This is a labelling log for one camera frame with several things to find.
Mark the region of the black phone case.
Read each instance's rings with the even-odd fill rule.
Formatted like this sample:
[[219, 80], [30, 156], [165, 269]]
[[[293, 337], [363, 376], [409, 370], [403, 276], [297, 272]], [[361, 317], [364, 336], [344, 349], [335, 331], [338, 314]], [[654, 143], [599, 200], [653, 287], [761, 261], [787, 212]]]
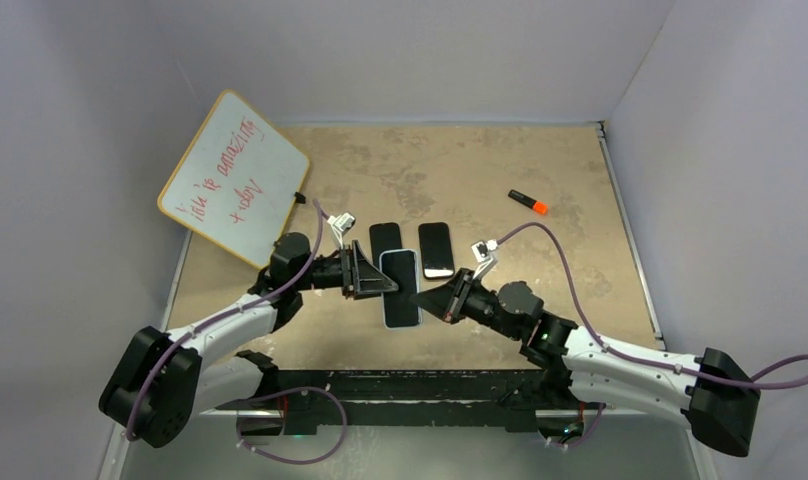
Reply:
[[456, 269], [449, 226], [445, 222], [420, 224], [418, 238], [424, 277], [428, 280], [451, 278]]

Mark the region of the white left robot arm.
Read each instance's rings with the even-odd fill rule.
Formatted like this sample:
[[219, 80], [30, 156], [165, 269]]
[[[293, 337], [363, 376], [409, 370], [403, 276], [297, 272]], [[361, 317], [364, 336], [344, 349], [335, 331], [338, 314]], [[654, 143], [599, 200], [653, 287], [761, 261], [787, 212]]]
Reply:
[[239, 399], [255, 409], [272, 405], [276, 366], [241, 345], [285, 326], [306, 290], [337, 289], [361, 300], [399, 289], [357, 241], [329, 256], [318, 247], [304, 234], [284, 234], [255, 284], [230, 306], [184, 328], [137, 331], [99, 398], [100, 412], [133, 440], [160, 448], [209, 408]]

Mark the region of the black phone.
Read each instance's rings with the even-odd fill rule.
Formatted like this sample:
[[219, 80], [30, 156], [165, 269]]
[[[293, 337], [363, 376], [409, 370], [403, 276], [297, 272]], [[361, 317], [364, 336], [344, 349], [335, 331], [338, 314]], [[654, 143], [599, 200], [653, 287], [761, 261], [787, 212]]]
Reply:
[[373, 263], [380, 265], [380, 256], [393, 250], [402, 249], [400, 226], [395, 222], [376, 223], [369, 227], [369, 240]]

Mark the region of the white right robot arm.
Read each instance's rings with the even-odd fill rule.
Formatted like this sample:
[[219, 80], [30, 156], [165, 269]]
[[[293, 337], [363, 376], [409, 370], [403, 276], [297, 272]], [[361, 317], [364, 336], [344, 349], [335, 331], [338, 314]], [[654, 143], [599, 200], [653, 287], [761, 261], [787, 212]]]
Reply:
[[411, 295], [413, 304], [449, 324], [470, 319], [520, 343], [520, 353], [546, 373], [544, 399], [572, 400], [655, 415], [689, 430], [705, 446], [733, 457], [750, 452], [760, 393], [727, 353], [696, 356], [600, 340], [576, 322], [546, 310], [524, 281], [489, 290], [468, 269], [447, 283]]

